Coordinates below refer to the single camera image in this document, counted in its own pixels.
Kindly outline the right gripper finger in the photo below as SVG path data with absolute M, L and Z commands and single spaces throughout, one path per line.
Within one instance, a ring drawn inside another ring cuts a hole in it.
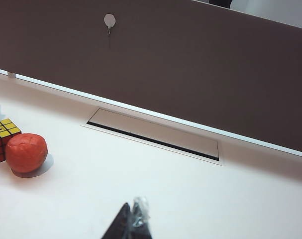
M 149 204 L 145 197 L 135 197 L 133 206 L 124 203 L 102 239 L 151 239 Z

